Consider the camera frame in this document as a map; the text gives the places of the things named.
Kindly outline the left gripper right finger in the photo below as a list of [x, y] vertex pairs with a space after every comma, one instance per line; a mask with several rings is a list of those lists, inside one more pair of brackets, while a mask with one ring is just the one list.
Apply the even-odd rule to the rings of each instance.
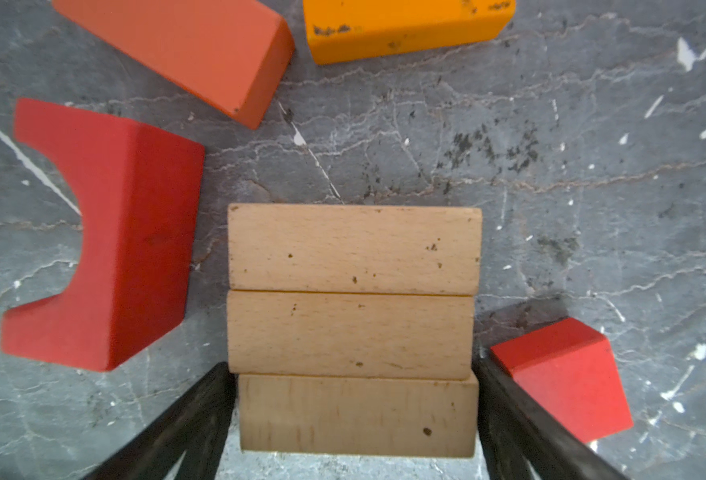
[[475, 361], [477, 430], [492, 479], [623, 479], [489, 358]]

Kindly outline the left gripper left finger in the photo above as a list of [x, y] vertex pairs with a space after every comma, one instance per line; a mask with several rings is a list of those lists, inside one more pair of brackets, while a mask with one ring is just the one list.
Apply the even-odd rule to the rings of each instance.
[[220, 362], [88, 479], [213, 479], [236, 403], [236, 376]]

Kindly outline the natural wood block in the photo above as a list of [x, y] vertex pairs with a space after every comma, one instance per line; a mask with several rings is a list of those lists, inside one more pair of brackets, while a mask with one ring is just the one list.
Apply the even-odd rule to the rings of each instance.
[[479, 208], [232, 204], [234, 290], [472, 296]]
[[479, 384], [246, 375], [238, 378], [240, 445], [289, 453], [469, 458]]
[[239, 374], [459, 380], [474, 313], [471, 296], [232, 290], [228, 361]]

